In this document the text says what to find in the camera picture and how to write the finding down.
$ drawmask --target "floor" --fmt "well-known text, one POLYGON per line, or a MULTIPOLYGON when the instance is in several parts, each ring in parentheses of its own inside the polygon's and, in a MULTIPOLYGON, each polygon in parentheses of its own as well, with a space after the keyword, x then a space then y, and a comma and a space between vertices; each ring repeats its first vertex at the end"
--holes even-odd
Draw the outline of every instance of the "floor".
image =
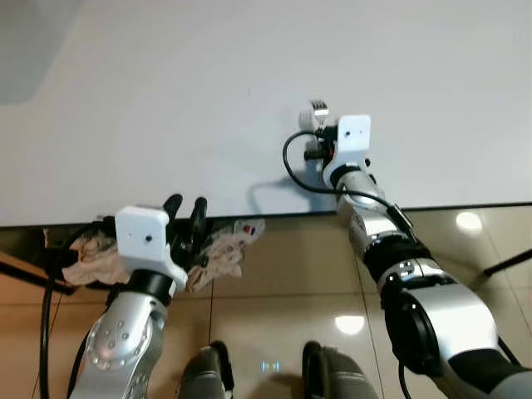
MULTIPOLYGON (((532 262, 488 280, 478 278, 483 268, 532 246, 532 208, 471 212, 480 216, 482 227, 470 231, 456 227, 459 210, 409 216, 441 265, 477 290, 501 336, 532 367, 532 262)), ((41 299, 40 289, 0 276, 0 387, 5 397, 39 397, 41 299)), ((104 294, 84 289, 72 297, 54 297, 53 398, 65 397, 79 342, 101 314, 104 300, 104 294)), ((301 397, 299 364, 309 339, 352 356, 380 398, 401 397, 374 283, 332 216, 269 220, 264 236, 247 252, 241 279, 223 278, 201 293, 175 298, 150 397, 171 399, 187 360, 215 339, 229 347, 237 398, 301 397), (338 328, 341 316, 354 317, 350 334, 338 328)), ((427 378, 408 372, 406 380, 414 398, 443 397, 427 378)))

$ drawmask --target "white tabletop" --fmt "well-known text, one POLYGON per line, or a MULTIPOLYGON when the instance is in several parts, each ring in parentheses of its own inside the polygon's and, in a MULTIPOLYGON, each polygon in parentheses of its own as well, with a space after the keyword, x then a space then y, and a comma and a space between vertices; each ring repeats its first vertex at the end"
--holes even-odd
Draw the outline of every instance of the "white tabletop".
POLYGON ((1 226, 174 192, 181 216, 330 210, 281 162, 316 98, 372 116, 403 207, 532 200, 529 1, 30 3, 0 5, 1 226))

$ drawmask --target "crumpled paper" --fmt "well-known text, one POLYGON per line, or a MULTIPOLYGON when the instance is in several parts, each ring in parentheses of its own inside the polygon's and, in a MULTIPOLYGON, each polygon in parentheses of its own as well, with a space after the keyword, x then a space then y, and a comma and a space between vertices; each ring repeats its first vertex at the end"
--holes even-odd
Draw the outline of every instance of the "crumpled paper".
MULTIPOLYGON (((236 220, 214 231, 201 250, 207 256, 205 267, 195 265, 189 271, 186 290, 200 291, 213 279, 223 275, 242 277, 240 261, 245 249, 264 232, 263 219, 236 220)), ((96 231, 77 239, 71 250, 78 252, 78 261, 62 270, 63 277, 73 285, 87 285, 95 281, 112 285, 127 283, 130 275, 121 262, 116 240, 96 231)))
POLYGON ((186 289, 190 292, 200 291, 215 278, 229 275, 242 277, 245 249, 256 241, 264 232, 264 219, 237 220, 233 224, 212 233, 201 255, 209 259, 207 266, 194 266, 189 271, 186 289))

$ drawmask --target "cable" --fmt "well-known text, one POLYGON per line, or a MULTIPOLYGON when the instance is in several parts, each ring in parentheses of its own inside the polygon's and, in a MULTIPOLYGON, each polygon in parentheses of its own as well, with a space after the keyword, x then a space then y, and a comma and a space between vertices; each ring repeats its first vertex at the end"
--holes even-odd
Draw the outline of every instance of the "cable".
POLYGON ((61 271, 61 261, 71 245, 87 231, 101 225, 101 222, 92 222, 78 229, 61 247, 55 263, 48 274, 47 286, 42 297, 41 309, 41 339, 39 352, 39 388, 41 399, 50 399, 48 388, 48 343, 50 341, 50 308, 52 306, 53 289, 57 275, 61 271))
POLYGON ((510 350, 508 345, 506 345, 506 342, 504 342, 500 336, 499 336, 499 346, 502 349, 502 352, 505 353, 506 357, 508 357, 508 360, 510 360, 510 363, 516 366, 521 366, 521 363, 518 360, 518 358, 515 357, 514 353, 510 350))
POLYGON ((80 347, 77 349, 76 359, 74 360, 74 364, 72 365, 70 379, 68 380, 68 391, 66 394, 66 399, 70 397, 70 395, 74 391, 74 387, 76 386, 77 373, 80 371, 81 360, 83 358, 83 354, 85 353, 86 340, 88 337, 89 333, 85 334, 83 341, 81 341, 80 343, 80 347))
POLYGON ((293 173, 292 168, 290 167, 290 164, 288 163, 288 147, 290 146, 292 141, 294 141, 295 139, 297 139, 298 137, 300 137, 302 135, 315 135, 315 134, 312 131, 300 131, 298 133, 295 133, 295 134, 291 135, 284 142, 284 145, 283 145, 283 163, 284 163, 284 167, 286 168, 286 171, 288 172, 288 174, 290 175, 292 180, 296 183, 296 185, 298 185, 302 189, 305 189, 306 191, 310 191, 310 192, 318 193, 318 194, 359 195, 361 197, 366 197, 366 198, 369 198, 370 200, 374 200, 374 201, 378 202, 379 204, 382 204, 382 205, 386 206, 388 209, 392 208, 392 206, 389 203, 387 203, 384 199, 382 199, 380 197, 377 197, 375 195, 371 195, 371 194, 368 194, 368 193, 363 193, 361 191, 336 190, 336 189, 325 189, 325 188, 322 188, 322 187, 312 187, 311 185, 307 185, 306 183, 302 182, 293 173))
POLYGON ((405 399, 412 399, 408 387, 406 387, 405 366, 402 363, 399 363, 399 385, 401 385, 402 394, 405 396, 405 399))

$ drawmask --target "robotic arm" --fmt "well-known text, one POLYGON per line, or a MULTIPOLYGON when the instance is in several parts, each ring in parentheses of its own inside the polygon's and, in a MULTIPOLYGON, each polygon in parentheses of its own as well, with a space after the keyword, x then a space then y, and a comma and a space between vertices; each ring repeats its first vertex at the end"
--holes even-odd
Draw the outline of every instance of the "robotic arm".
MULTIPOLYGON (((383 200, 367 169, 369 116, 343 116, 337 126, 325 126, 319 117, 326 106, 313 106, 321 123, 313 132, 317 149, 305 159, 321 160, 329 189, 318 192, 337 194, 353 250, 377 284, 400 365, 427 375, 451 398, 532 397, 532 371, 502 357, 490 310, 438 266, 404 214, 383 200)), ((283 155, 292 175, 289 142, 283 155)))
POLYGON ((185 288, 187 266, 205 231, 204 198, 196 200, 188 233, 174 231, 181 201, 173 195, 163 209, 130 206, 116 214, 118 250, 131 278, 88 333, 71 399, 146 399, 162 350, 166 307, 185 288))

